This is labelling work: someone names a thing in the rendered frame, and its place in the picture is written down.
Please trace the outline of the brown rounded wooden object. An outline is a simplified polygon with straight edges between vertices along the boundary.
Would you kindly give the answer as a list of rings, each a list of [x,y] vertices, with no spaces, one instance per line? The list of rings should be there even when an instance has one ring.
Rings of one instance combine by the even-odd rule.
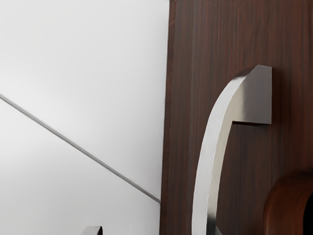
[[[313,168],[277,181],[266,200],[263,235],[313,235]]]

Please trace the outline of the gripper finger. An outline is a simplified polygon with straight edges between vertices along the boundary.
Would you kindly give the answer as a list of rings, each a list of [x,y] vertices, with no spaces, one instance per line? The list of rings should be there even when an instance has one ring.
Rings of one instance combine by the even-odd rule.
[[[103,235],[102,226],[87,226],[85,227],[81,235]]]

